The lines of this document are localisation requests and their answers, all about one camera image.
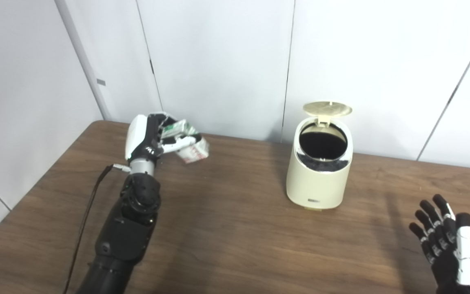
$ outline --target trash can lid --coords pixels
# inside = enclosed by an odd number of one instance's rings
[[[353,109],[339,102],[319,101],[304,104],[304,111],[310,116],[318,118],[319,126],[330,125],[332,117],[341,117],[350,114]]]

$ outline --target cream trash can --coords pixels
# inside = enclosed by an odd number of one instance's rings
[[[337,102],[304,105],[312,116],[299,123],[289,160],[286,192],[294,203],[309,209],[329,209],[342,203],[353,158],[347,126],[333,119],[352,109]]]

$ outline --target robotic hand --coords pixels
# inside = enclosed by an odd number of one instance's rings
[[[416,223],[409,225],[418,237],[427,261],[438,284],[437,294],[470,294],[470,214],[453,214],[449,203],[436,194],[433,202],[420,202]]]
[[[110,211],[95,243],[95,259],[77,294],[122,294],[142,258],[157,222],[160,184],[153,177],[157,160],[200,141],[201,135],[162,139],[162,129],[177,121],[166,113],[138,115],[130,124],[125,158],[129,172],[120,197]]]

